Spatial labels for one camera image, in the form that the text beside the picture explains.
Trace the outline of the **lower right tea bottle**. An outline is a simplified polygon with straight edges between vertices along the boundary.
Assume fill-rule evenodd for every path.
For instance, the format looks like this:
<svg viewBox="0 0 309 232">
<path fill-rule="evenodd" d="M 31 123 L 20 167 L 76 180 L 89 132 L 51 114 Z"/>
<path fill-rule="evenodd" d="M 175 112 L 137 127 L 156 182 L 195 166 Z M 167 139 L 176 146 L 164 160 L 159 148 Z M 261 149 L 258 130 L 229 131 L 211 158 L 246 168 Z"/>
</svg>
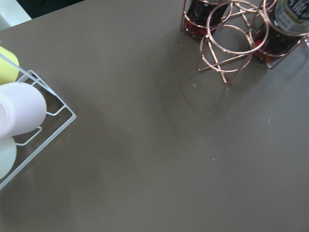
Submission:
<svg viewBox="0 0 309 232">
<path fill-rule="evenodd" d="M 268 37 L 255 55 L 260 61 L 274 62 L 288 53 L 309 32 L 309 2 L 280 0 L 269 14 L 271 23 L 281 32 L 269 27 Z"/>
</svg>

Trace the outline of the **white lower cup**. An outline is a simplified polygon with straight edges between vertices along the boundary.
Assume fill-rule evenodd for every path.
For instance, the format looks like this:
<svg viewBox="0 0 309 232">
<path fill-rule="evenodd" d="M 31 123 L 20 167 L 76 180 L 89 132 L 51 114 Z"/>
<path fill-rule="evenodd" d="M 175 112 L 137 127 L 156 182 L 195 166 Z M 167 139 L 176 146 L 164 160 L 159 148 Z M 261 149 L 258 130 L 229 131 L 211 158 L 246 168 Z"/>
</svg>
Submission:
<svg viewBox="0 0 309 232">
<path fill-rule="evenodd" d="M 0 178 L 3 179 L 14 165 L 17 146 L 13 137 L 0 140 Z"/>
</svg>

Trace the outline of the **yellow cup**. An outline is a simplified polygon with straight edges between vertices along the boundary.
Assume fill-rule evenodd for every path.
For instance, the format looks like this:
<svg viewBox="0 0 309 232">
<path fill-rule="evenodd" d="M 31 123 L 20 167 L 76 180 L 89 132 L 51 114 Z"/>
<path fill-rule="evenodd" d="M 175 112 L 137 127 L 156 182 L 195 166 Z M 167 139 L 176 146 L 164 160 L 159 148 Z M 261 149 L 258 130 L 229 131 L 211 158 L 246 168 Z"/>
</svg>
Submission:
<svg viewBox="0 0 309 232">
<path fill-rule="evenodd" d="M 19 66 L 18 58 L 13 52 L 1 46 L 0 53 L 4 55 L 6 58 L 8 58 L 10 61 L 12 61 L 14 64 Z M 19 74 L 18 69 L 13 67 L 7 61 L 0 58 L 0 84 L 1 85 L 15 82 L 18 77 L 18 74 Z"/>
</svg>

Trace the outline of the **tea bottle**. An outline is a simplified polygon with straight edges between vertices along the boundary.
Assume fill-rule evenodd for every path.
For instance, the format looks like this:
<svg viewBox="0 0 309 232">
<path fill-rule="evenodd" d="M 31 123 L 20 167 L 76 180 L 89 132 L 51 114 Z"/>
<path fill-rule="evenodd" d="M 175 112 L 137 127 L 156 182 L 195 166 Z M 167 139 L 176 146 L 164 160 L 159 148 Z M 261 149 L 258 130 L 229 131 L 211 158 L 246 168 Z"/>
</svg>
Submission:
<svg viewBox="0 0 309 232">
<path fill-rule="evenodd" d="M 274 62 L 288 53 L 309 32 L 309 2 L 280 0 L 269 14 L 271 23 L 281 32 L 269 27 L 268 37 L 255 55 L 260 61 Z"/>
<path fill-rule="evenodd" d="M 186 13 L 190 19 L 184 20 L 184 30 L 193 38 L 201 39 L 207 33 L 207 19 L 211 11 L 218 5 L 221 4 L 222 0 L 213 0 L 215 4 L 209 4 L 200 0 L 192 0 L 190 7 Z M 218 8 L 211 16 L 210 28 L 219 25 L 222 22 L 222 17 L 228 8 L 225 4 Z"/>
</svg>

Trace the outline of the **white cup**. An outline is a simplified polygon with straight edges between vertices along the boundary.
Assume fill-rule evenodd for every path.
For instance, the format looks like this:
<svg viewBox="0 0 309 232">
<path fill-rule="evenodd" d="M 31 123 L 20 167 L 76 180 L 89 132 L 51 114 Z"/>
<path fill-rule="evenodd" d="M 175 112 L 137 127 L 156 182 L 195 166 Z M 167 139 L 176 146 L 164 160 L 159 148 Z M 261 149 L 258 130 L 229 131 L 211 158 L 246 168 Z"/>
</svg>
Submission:
<svg viewBox="0 0 309 232">
<path fill-rule="evenodd" d="M 17 146 L 13 137 L 0 140 L 0 178 L 3 179 L 14 165 Z"/>
<path fill-rule="evenodd" d="M 31 132 L 39 127 L 47 113 L 44 96 L 27 83 L 12 82 L 0 86 L 0 137 Z"/>
</svg>

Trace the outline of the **lower left tea bottle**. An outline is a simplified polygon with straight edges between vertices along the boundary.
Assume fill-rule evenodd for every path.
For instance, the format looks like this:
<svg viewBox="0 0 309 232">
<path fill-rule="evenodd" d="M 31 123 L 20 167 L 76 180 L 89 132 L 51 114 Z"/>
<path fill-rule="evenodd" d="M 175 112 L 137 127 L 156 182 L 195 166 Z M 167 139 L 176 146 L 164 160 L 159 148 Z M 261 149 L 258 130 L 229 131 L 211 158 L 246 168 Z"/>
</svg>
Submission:
<svg viewBox="0 0 309 232">
<path fill-rule="evenodd" d="M 209 4 L 200 0 L 192 0 L 190 7 L 186 13 L 190 19 L 184 20 L 184 30 L 193 38 L 201 39 L 207 33 L 207 19 L 211 11 L 218 5 L 221 4 L 222 0 L 213 0 L 215 4 Z M 211 16 L 210 28 L 219 25 L 222 22 L 222 17 L 228 8 L 225 4 L 218 8 Z"/>
</svg>

